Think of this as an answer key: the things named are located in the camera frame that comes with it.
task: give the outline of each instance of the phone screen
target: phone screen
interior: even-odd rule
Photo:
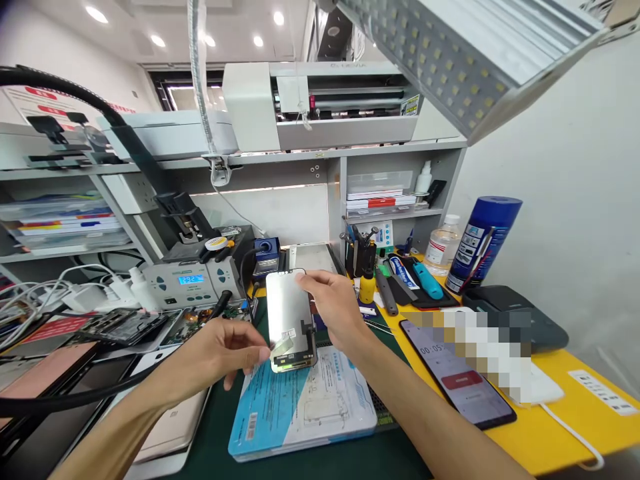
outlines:
[[[427,369],[434,376],[449,402],[464,418],[478,428],[496,427],[516,419],[515,412],[493,386],[464,358],[433,340],[430,328],[416,327],[408,320],[400,322]]]

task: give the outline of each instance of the spray can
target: spray can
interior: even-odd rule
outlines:
[[[476,200],[447,277],[449,290],[461,295],[482,283],[521,206],[522,200],[509,197]]]

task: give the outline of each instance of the timer app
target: timer app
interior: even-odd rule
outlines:
[[[457,357],[442,342],[435,342],[430,328],[402,323],[441,388],[464,418],[478,424],[511,413],[508,403],[464,358]]]

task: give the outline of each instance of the white wall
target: white wall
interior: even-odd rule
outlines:
[[[532,300],[568,330],[569,349],[603,373],[597,347],[604,347],[636,391],[638,58],[640,35],[590,52],[534,106],[468,150],[449,209],[466,221],[479,196],[522,199],[487,283]]]
[[[280,245],[329,241],[326,184],[230,191],[223,195],[268,236],[280,238]],[[214,226],[247,224],[216,193],[191,198]]]
[[[78,36],[25,0],[13,2],[0,25],[0,65],[17,63],[72,80],[138,112],[160,110],[142,68]],[[0,121],[24,123],[4,93]]]

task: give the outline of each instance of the phone frame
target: phone frame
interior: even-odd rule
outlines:
[[[438,385],[438,388],[440,388],[440,391],[442,392],[442,394],[445,396],[447,402],[449,402],[449,404],[455,408],[455,410],[460,413],[460,410],[458,410],[458,407],[455,406],[455,404],[452,402],[449,394],[447,393],[447,391],[442,387],[442,385],[440,384],[440,380],[438,378],[436,378],[436,376],[433,374],[433,371],[431,370],[429,364],[427,363],[427,361],[423,358],[422,354],[420,353],[420,350],[418,349],[418,347],[416,347],[416,345],[414,344],[413,340],[411,339],[411,337],[409,336],[409,334],[407,333],[407,331],[405,330],[405,327],[403,325],[404,322],[410,322],[410,320],[402,320],[400,321],[399,325],[400,328],[402,329],[402,332],[407,336],[407,340],[409,340],[409,343],[411,344],[411,346],[413,347],[413,349],[415,350],[416,354],[418,355],[418,357],[420,358],[420,360],[422,361],[422,364],[425,366],[425,368],[427,369],[427,371],[429,372],[429,374],[431,375],[431,378],[433,378],[433,380],[436,382],[436,384]],[[509,407],[509,410],[511,410],[511,413],[508,413],[502,417],[496,417],[494,419],[490,419],[490,420],[485,420],[479,423],[474,423],[474,425],[476,427],[478,427],[480,430],[488,430],[490,428],[494,428],[494,427],[499,427],[500,425],[506,425],[508,423],[513,423],[517,420],[518,416],[515,413],[515,410],[510,406],[509,402],[507,402],[507,400],[505,400],[505,398],[500,395],[500,392],[498,392],[498,390],[491,384],[491,382],[489,380],[487,380],[486,378],[484,378],[484,380],[486,380],[486,382],[491,386],[491,388],[495,391],[495,394],[500,397],[502,399],[502,401]]]

